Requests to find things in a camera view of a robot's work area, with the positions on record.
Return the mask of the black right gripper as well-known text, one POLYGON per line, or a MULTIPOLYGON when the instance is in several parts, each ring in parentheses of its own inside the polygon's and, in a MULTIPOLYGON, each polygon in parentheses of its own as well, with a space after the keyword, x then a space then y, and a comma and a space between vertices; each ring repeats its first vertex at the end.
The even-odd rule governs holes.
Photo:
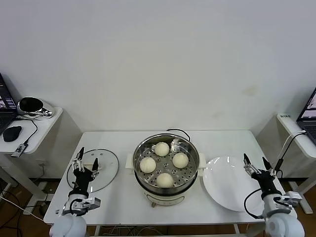
POLYGON ((276 171, 272 168, 270 162, 262 157, 264 167, 266 170, 258 170, 254 165, 252 165, 249 157, 246 153, 243 154, 244 169, 246 173, 259 183, 259 186, 262 191, 262 196, 278 194, 281 195, 281 192, 275 187, 273 180, 276 177, 276 171))

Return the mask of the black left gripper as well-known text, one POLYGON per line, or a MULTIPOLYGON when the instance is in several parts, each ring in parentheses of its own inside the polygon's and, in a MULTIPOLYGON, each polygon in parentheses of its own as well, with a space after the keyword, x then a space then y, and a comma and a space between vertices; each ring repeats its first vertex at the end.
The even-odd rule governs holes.
POLYGON ((82 158, 84 154, 84 147, 77 153, 75 159, 73 159, 73 171, 76 180, 74 182, 73 194, 88 195, 88 185, 99 174, 99 162, 98 158, 94 160, 92 170, 84 168, 82 158))

